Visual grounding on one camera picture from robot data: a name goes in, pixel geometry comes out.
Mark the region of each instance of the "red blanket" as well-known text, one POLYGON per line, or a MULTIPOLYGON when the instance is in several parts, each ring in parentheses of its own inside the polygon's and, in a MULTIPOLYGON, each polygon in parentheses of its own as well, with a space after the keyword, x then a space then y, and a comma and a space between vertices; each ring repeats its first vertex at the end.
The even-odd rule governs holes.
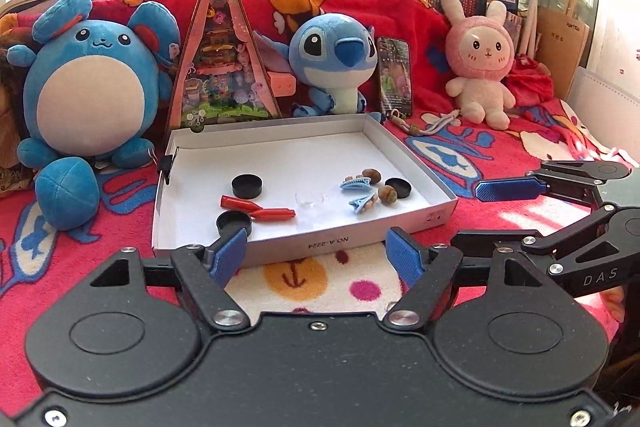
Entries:
MULTIPOLYGON (((95 3, 93 18, 125 23, 133 6, 143 0, 95 3)), ((174 13, 184 36, 196 0, 157 0, 174 13)), ((376 35, 403 39, 410 44, 414 109, 412 122, 421 127, 432 114, 449 112, 444 84, 451 77, 444 57, 444 17, 420 0, 243 0, 254 29, 270 38, 287 41, 305 18, 320 9, 339 11, 374 25, 376 35)), ((29 25, 33 18, 4 19, 29 25)), ((365 95, 375 97, 373 86, 365 95)), ((482 204, 472 198, 473 185, 484 178, 520 176, 537 168, 540 159, 617 159, 581 126, 567 106, 551 101, 525 110, 510 130, 454 121, 429 137, 393 133, 410 147, 458 195, 460 203, 442 227, 418 233, 423 243, 447 242, 459 229, 540 229, 549 233, 584 216, 586 211, 559 201, 482 204)), ((152 202, 157 175, 152 166, 136 171, 106 170, 98 174, 102 201, 97 217, 69 233, 52 230, 42 219, 33 191, 19 192, 0 204, 0 325, 3 326, 0 371, 0 409, 15 414, 39 394, 24 357, 26 331, 33 321, 111 253, 136 246, 144 255, 149 247, 152 202)), ((253 311, 382 311, 398 299, 401 284, 389 272, 380 247, 338 252, 312 261, 283 263, 242 270, 230 287, 239 303, 253 311)), ((481 293, 462 291, 460 299, 481 293)), ((155 295, 172 298, 168 291, 155 295)), ((603 311, 597 297, 583 304, 607 328, 615 321, 603 311)))

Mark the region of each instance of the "smartphone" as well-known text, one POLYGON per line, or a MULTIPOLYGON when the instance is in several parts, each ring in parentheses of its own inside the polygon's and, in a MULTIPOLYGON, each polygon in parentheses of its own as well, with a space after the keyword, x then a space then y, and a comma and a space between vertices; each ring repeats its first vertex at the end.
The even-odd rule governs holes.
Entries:
POLYGON ((412 115, 409 44, 399 39, 379 37, 376 47, 382 112, 386 114, 397 109, 401 118, 409 118, 412 115))

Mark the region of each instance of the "white plush bunny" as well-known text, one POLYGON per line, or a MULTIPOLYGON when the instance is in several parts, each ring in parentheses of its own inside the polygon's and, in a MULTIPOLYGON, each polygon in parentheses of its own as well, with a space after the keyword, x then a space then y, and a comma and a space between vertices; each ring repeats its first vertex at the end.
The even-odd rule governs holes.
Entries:
POLYGON ((505 108, 512 108, 515 97, 500 81, 509 73, 514 49, 504 29, 507 9, 493 1, 486 17, 466 18, 459 0, 441 0, 451 22, 446 54, 456 78, 447 82, 447 94, 456 99, 460 115, 473 123, 486 120, 489 127, 504 131, 509 127, 505 108))

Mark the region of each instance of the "stuffed animal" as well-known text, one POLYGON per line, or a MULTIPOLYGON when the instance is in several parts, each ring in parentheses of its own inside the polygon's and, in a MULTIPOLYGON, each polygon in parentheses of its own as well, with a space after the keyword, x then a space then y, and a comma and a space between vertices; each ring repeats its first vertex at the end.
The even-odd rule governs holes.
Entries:
POLYGON ((504 131, 509 127, 505 108, 516 100, 500 81, 513 64, 513 42, 503 24, 507 10, 493 1, 486 17, 465 18, 459 0, 441 0, 442 9, 451 22, 447 35, 447 62, 456 78, 447 82, 447 94, 456 99, 463 118, 504 131))
MULTIPOLYGON (((270 48, 288 62, 277 67, 278 73, 292 73, 309 86, 313 105, 295 105, 293 116, 355 114, 366 109, 367 101, 358 88, 378 64, 373 27, 367 30, 352 17, 327 13, 300 26, 289 46, 260 34, 256 41, 261 56, 270 48)), ((379 113, 370 115, 382 118, 379 113)))
POLYGON ((175 18, 156 2, 142 3, 127 26, 87 20, 91 0, 60 0, 33 25, 36 54, 12 46, 7 60, 29 67, 24 83, 24 119, 30 137, 17 155, 41 169, 36 199, 46 221, 59 230, 91 219, 100 200, 87 160, 116 167, 149 162, 153 147, 142 134, 153 122, 159 100, 168 100, 166 72, 179 50, 175 18))

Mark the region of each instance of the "black round lid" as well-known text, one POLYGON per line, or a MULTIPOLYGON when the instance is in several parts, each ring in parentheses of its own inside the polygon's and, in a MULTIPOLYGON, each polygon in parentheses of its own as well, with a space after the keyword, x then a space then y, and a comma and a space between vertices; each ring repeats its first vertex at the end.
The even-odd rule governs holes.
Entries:
POLYGON ((408 198, 409 194, 411 194, 411 183, 402 178, 389 178, 385 182, 385 185, 395 188, 399 200, 404 200, 404 198, 408 198))
POLYGON ((253 200, 262 192, 262 180, 255 174, 240 174, 231 181, 234 196, 242 200, 253 200))
POLYGON ((218 216, 216 220, 216 226, 218 227, 218 233, 222 237, 223 233, 227 231, 235 232, 239 229, 246 230, 246 236, 251 235, 251 217, 249 214, 245 214, 240 210, 228 210, 218 216))

